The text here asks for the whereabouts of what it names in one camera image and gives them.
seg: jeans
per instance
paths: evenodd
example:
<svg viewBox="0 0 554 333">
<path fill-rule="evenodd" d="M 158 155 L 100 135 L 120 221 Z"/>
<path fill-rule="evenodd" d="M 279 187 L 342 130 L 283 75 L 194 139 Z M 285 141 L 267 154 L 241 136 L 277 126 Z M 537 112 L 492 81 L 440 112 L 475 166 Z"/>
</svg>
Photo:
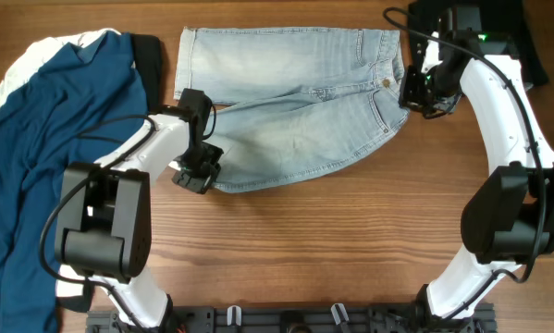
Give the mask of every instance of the jeans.
<svg viewBox="0 0 554 333">
<path fill-rule="evenodd" d="M 186 28 L 174 96 L 192 88 L 232 105 L 208 139 L 225 152 L 214 187 L 255 191 L 324 176 L 389 141 L 408 116 L 402 76 L 398 31 Z"/>
</svg>

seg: white garment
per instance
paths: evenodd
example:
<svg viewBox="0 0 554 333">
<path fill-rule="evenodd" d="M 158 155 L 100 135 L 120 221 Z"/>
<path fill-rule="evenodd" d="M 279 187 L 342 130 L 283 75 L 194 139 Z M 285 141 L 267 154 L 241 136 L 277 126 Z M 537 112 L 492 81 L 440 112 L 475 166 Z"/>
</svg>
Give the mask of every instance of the white garment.
<svg viewBox="0 0 554 333">
<path fill-rule="evenodd" d="M 7 97 L 17 88 L 28 83 L 31 76 L 48 62 L 67 43 L 85 47 L 95 42 L 107 31 L 120 32 L 105 28 L 99 31 L 87 31 L 73 36 L 48 37 L 32 43 L 30 47 L 7 70 L 6 76 L 0 83 L 0 108 L 6 103 Z"/>
</svg>

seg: clothing pile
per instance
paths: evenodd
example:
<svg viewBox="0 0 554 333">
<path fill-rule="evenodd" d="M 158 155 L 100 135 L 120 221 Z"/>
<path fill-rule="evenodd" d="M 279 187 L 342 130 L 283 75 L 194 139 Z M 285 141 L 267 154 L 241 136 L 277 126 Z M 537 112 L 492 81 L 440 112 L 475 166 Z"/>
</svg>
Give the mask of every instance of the clothing pile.
<svg viewBox="0 0 554 333">
<path fill-rule="evenodd" d="M 68 164 L 93 162 L 142 125 L 130 119 L 158 104 L 161 47 L 152 36 L 113 30 L 34 43 L 0 84 L 0 332 L 57 332 L 55 281 L 40 266 L 38 241 Z M 47 244 L 53 244 L 51 231 Z M 53 246 L 49 264 L 58 267 Z"/>
</svg>

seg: blue shirt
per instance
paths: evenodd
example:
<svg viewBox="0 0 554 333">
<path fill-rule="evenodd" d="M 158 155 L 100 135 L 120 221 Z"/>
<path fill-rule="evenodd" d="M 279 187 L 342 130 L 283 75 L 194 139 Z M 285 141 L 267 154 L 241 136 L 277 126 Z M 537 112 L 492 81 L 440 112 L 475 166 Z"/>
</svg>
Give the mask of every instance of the blue shirt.
<svg viewBox="0 0 554 333">
<path fill-rule="evenodd" d="M 38 259 L 41 230 L 59 200 L 65 167 L 117 148 L 76 133 L 114 117 L 146 114 L 132 65 L 128 34 L 109 32 L 83 49 L 67 44 L 0 109 L 0 332 L 58 330 L 55 280 Z M 125 141 L 141 125 L 129 119 L 92 135 Z M 46 256 L 58 269 L 54 241 L 51 230 Z"/>
</svg>

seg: wooden table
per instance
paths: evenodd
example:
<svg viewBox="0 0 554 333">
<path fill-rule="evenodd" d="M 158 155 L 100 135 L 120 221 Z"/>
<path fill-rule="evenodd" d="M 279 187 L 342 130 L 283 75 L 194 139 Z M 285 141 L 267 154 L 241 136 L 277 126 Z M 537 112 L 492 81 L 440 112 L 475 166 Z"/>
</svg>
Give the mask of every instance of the wooden table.
<svg viewBox="0 0 554 333">
<path fill-rule="evenodd" d="M 0 6 L 0 80 L 30 43 L 112 27 L 164 43 L 164 99 L 172 103 L 179 36 L 190 27 L 330 26 L 391 29 L 381 16 L 407 0 L 217 4 Z M 529 92 L 554 149 L 554 0 L 527 1 L 551 83 Z M 403 53 L 409 59 L 407 37 Z M 460 248 L 464 205 L 487 176 L 474 113 L 410 116 L 383 148 L 338 173 L 238 195 L 200 196 L 171 183 L 152 191 L 149 266 L 176 305 L 327 305 L 408 302 Z M 525 285 L 504 281 L 494 302 L 500 332 L 554 331 L 554 254 Z M 110 309 L 100 294 L 93 309 Z M 85 315 L 64 313 L 82 332 Z"/>
</svg>

